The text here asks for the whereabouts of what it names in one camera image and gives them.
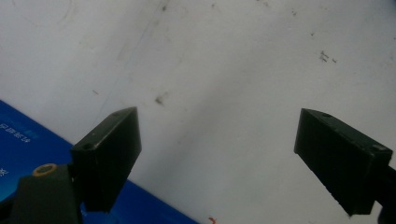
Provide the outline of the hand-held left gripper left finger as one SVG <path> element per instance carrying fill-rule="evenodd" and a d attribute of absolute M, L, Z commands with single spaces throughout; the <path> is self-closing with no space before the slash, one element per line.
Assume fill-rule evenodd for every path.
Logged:
<path fill-rule="evenodd" d="M 110 114 L 70 149 L 68 164 L 42 164 L 19 180 L 8 224 L 83 224 L 82 209 L 110 212 L 141 150 L 137 109 Z"/>

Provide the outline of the blue printed box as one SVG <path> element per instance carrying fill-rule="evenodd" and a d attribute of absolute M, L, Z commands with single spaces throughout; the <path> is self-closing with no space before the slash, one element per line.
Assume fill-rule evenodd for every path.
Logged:
<path fill-rule="evenodd" d="M 45 163 L 71 161 L 70 143 L 0 100 L 0 203 L 19 179 Z M 135 183 L 125 183 L 110 213 L 82 209 L 83 224 L 198 224 Z"/>

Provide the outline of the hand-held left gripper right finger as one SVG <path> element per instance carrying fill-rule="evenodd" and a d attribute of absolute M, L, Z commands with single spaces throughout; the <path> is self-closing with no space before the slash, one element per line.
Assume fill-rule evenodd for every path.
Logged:
<path fill-rule="evenodd" d="M 301 110 L 294 152 L 349 216 L 382 209 L 378 224 L 396 224 L 396 170 L 393 151 L 340 119 Z"/>

